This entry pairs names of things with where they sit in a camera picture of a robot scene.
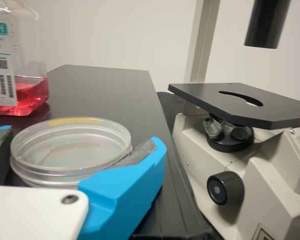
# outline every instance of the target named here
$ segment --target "clear plastic petri dish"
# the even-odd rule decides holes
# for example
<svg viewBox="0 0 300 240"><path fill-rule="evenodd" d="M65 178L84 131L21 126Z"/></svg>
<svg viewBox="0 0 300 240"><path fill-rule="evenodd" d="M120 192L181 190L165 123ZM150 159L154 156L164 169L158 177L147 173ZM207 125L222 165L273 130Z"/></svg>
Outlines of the clear plastic petri dish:
<svg viewBox="0 0 300 240"><path fill-rule="evenodd" d="M43 121L11 142L10 164L32 187L76 189L78 183L111 167L131 150L130 132L96 117Z"/></svg>

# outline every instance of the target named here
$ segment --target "white microscope body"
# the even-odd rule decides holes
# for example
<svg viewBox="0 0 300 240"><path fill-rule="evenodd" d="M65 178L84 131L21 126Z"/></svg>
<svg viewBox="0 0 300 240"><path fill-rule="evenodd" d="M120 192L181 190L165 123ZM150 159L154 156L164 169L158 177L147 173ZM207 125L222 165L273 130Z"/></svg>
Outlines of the white microscope body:
<svg viewBox="0 0 300 240"><path fill-rule="evenodd" d="M254 128L251 146L225 153L208 144L200 127L208 112L197 112L185 108L176 116L173 139L203 215L225 240L300 240L300 127ZM208 178L224 171L241 177L241 204L210 198Z"/></svg>

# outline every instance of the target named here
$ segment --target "white plastic panel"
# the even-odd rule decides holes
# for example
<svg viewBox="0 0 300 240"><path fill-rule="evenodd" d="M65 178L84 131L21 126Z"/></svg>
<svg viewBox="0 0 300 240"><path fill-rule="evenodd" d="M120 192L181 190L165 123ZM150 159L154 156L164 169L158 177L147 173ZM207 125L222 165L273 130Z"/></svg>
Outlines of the white plastic panel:
<svg viewBox="0 0 300 240"><path fill-rule="evenodd" d="M68 195L77 201L63 204ZM87 212L81 191L0 186L0 240L74 240Z"/></svg>

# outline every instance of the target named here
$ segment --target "flask label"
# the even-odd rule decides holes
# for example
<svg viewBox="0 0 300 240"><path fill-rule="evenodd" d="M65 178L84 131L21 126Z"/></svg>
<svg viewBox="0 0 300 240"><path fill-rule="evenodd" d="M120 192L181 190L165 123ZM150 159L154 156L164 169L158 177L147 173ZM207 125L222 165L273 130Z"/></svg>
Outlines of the flask label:
<svg viewBox="0 0 300 240"><path fill-rule="evenodd" d="M0 22L0 106L16 106L17 93L12 60L12 45L7 24Z"/></svg>

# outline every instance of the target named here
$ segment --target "black cylinder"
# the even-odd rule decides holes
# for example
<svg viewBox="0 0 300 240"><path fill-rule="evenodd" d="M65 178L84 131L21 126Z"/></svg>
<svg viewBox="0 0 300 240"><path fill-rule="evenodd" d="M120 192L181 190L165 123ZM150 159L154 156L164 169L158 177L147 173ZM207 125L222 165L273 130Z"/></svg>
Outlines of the black cylinder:
<svg viewBox="0 0 300 240"><path fill-rule="evenodd" d="M218 205L234 205L243 201L245 186L241 177L233 171L211 175L206 182L210 198Z"/></svg>

